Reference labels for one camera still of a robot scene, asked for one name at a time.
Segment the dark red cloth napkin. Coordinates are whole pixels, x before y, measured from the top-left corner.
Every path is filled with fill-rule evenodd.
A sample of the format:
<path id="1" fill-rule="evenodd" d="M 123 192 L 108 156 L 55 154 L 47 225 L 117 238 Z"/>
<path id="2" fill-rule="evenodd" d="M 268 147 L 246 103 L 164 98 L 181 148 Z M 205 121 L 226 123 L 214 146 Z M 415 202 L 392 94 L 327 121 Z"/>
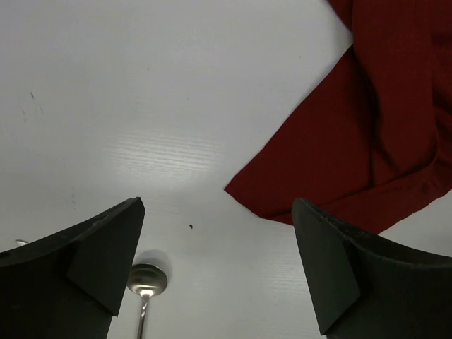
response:
<path id="1" fill-rule="evenodd" d="M 380 233 L 451 190 L 451 2 L 331 7 L 351 47 L 225 190 L 267 220 L 305 198 Z"/>

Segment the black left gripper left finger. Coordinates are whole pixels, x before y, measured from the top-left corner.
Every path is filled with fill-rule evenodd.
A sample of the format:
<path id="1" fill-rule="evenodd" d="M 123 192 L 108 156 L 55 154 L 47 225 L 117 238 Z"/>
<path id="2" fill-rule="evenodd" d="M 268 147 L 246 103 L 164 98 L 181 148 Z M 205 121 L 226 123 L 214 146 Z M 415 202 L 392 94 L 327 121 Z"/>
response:
<path id="1" fill-rule="evenodd" d="M 2 338 L 106 338 L 118 316 L 145 208 L 129 198 L 1 253 Z"/>

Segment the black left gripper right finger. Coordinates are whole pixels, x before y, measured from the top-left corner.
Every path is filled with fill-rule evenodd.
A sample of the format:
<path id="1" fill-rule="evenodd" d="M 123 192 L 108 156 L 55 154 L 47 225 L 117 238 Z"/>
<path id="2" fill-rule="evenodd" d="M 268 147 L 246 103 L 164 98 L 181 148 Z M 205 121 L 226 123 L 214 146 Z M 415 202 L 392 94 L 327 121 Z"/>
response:
<path id="1" fill-rule="evenodd" d="M 451 337 L 450 257 L 380 237 L 303 198 L 292 219 L 321 335 Z"/>

